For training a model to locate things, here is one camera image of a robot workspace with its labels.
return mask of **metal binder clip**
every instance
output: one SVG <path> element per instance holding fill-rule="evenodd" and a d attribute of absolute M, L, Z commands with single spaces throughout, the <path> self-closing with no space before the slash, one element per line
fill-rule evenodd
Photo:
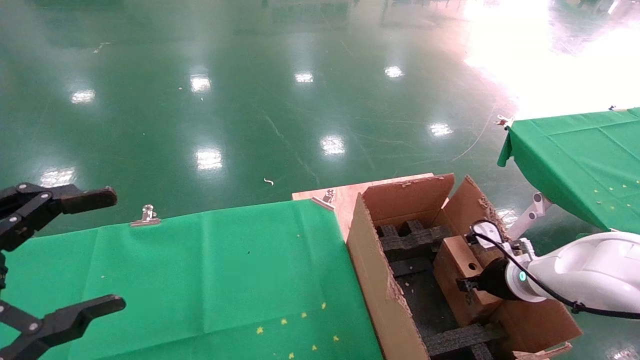
<path fill-rule="evenodd" d="M 131 227 L 160 224 L 162 220 L 156 216 L 157 214 L 154 213 L 153 205 L 144 205 L 142 207 L 142 219 L 132 222 Z"/>
<path fill-rule="evenodd" d="M 331 211 L 335 210 L 335 206 L 332 205 L 333 201 L 335 200 L 334 189 L 327 190 L 322 199 L 314 196 L 311 198 L 311 200 L 327 210 L 331 210 Z"/>
<path fill-rule="evenodd" d="M 508 130 L 511 126 L 513 126 L 513 121 L 515 120 L 513 117 L 504 117 L 498 114 L 498 120 L 493 122 L 496 125 L 503 126 L 505 130 Z"/>

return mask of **green epoxy floor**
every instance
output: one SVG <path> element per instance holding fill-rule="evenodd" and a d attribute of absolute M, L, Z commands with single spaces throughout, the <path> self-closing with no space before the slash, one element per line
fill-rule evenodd
<path fill-rule="evenodd" d="M 117 190 L 54 234 L 454 172 L 510 222 L 534 189 L 495 164 L 495 117 L 639 105 L 639 19 L 630 0 L 3 1 L 0 187 Z M 552 208 L 526 235 L 542 254 L 591 231 Z M 577 319 L 562 358 L 640 352 L 640 323 Z"/>

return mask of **green tablecloth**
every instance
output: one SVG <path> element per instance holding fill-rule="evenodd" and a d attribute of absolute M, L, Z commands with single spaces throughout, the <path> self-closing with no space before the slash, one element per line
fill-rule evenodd
<path fill-rule="evenodd" d="M 382 359 L 335 216 L 310 200 L 33 238 L 7 261 L 3 300 L 34 315 L 127 301 L 44 359 Z M 0 347 L 15 335 L 0 325 Z"/>
<path fill-rule="evenodd" d="M 514 122 L 513 156 L 545 196 L 600 227 L 640 233 L 640 108 Z"/>

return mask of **cardboard box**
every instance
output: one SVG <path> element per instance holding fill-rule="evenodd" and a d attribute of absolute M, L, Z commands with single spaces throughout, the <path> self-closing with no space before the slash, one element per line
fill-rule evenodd
<path fill-rule="evenodd" d="M 399 227 L 407 220 L 419 220 L 424 227 L 447 226 L 453 235 L 467 233 L 472 222 L 484 218 L 501 226 L 493 206 L 469 176 L 443 206 L 453 186 L 453 174 L 446 174 L 373 186 L 358 195 L 347 247 L 387 360 L 426 360 L 429 355 L 404 292 L 396 283 L 382 251 L 376 226 L 392 224 Z M 471 249 L 469 252 L 468 247 L 460 247 L 459 240 L 447 240 L 440 251 L 443 248 L 450 258 L 464 252 L 466 259 L 463 261 L 474 262 L 476 272 L 501 256 L 497 251 L 487 253 Z M 438 262 L 449 266 L 449 270 L 442 268 L 443 275 L 450 275 L 451 266 L 462 271 L 463 266 L 452 264 L 444 255 L 438 255 Z M 457 297 L 464 299 L 465 294 L 453 293 L 451 281 L 454 281 L 453 276 L 442 276 L 440 287 L 458 323 L 471 323 L 479 312 L 484 311 L 481 316 L 499 323 L 507 333 L 508 337 L 502 342 L 503 349 L 537 352 L 582 334 L 566 308 L 557 301 L 530 304 L 496 300 L 479 291 L 473 295 L 479 303 L 466 306 L 456 302 Z"/>
<path fill-rule="evenodd" d="M 345 240 L 347 240 L 347 237 L 349 237 L 349 228 L 351 227 L 351 221 L 353 220 L 353 206 L 356 204 L 356 199 L 358 198 L 359 193 L 366 191 L 366 189 L 368 189 L 370 186 L 416 180 L 429 176 L 433 176 L 433 174 L 427 173 L 403 176 L 397 177 L 395 179 L 369 181 L 368 183 L 338 186 L 336 188 L 310 190 L 307 192 L 292 193 L 291 198 L 293 200 L 311 199 L 313 197 L 322 199 L 327 190 L 333 190 L 335 192 L 333 202 L 333 205 L 335 206 L 335 217 L 338 220 L 338 225 L 340 226 L 340 231 L 342 231 L 342 236 Z"/>

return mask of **black cable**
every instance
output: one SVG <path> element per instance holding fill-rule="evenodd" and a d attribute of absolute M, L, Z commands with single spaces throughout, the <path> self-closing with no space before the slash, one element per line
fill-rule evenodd
<path fill-rule="evenodd" d="M 493 222 L 491 222 L 489 220 L 480 220 L 478 222 L 489 222 L 493 226 L 495 226 L 496 229 L 498 228 L 497 225 L 495 225 Z M 473 226 L 476 225 L 478 222 L 475 222 L 473 225 L 471 225 L 471 228 L 473 229 Z M 498 250 L 500 250 L 515 266 L 517 266 L 522 272 L 524 272 L 531 279 L 531 281 L 535 282 L 536 285 L 538 285 L 542 290 L 546 291 L 549 295 L 554 297 L 556 300 L 558 300 L 558 301 L 562 302 L 564 305 L 567 305 L 568 307 L 570 307 L 571 308 L 571 312 L 574 313 L 574 314 L 578 314 L 580 312 L 585 312 L 585 313 L 595 314 L 595 315 L 610 316 L 610 317 L 613 317 L 613 318 L 636 319 L 636 320 L 640 319 L 640 313 L 631 313 L 631 312 L 628 312 L 628 311 L 613 311 L 613 310 L 594 309 L 592 307 L 585 306 L 581 302 L 568 300 L 567 298 L 563 297 L 562 295 L 560 295 L 560 294 L 556 293 L 555 291 L 551 290 L 547 285 L 544 285 L 540 280 L 538 280 L 535 276 L 533 276 L 507 250 L 505 250 L 502 247 L 502 245 L 497 243 L 495 240 L 489 238 L 488 236 L 486 236 L 484 234 L 476 233 L 475 231 L 473 231 L 471 236 L 480 238 L 482 240 L 486 240 L 486 241 L 494 244 L 495 247 L 497 247 Z"/>

